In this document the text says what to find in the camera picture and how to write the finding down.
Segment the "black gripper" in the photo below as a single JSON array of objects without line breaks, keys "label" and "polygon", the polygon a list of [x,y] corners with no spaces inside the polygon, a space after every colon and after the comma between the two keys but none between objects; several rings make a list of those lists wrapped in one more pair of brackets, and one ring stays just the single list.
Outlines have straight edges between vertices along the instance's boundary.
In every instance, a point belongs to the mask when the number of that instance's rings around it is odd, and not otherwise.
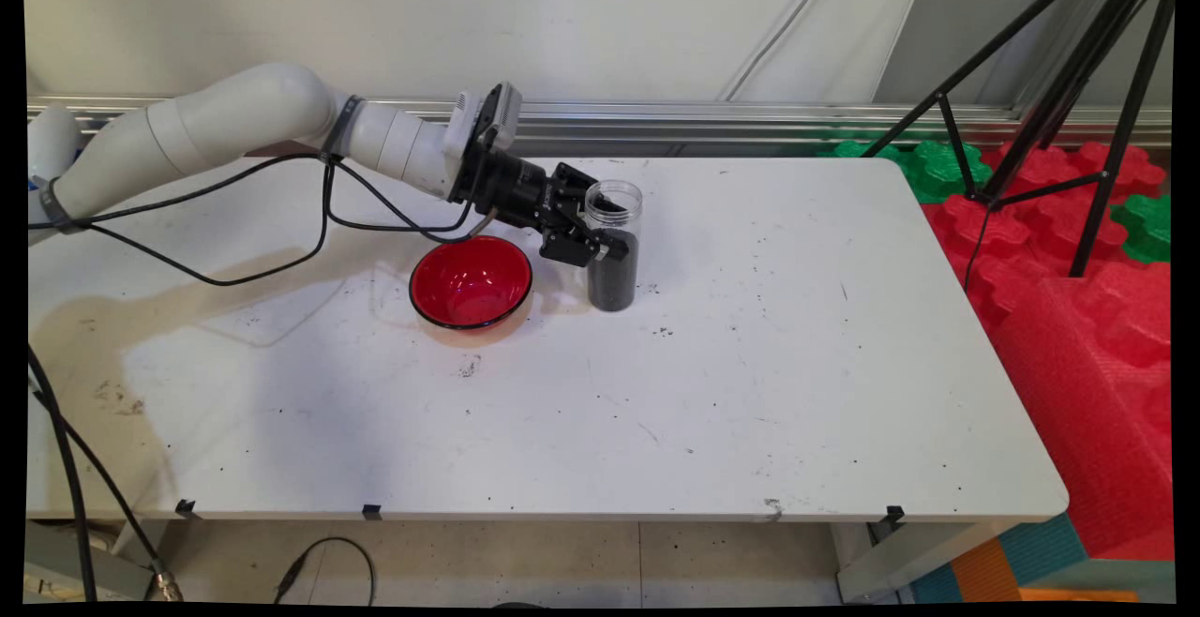
[{"label": "black gripper", "polygon": [[478,214],[516,228],[541,229],[544,259],[588,266],[592,260],[625,260],[631,241],[622,230],[564,222],[563,214],[631,217],[634,200],[614,188],[598,187],[595,176],[559,161],[553,172],[510,152],[468,146],[448,200],[467,203]]}]

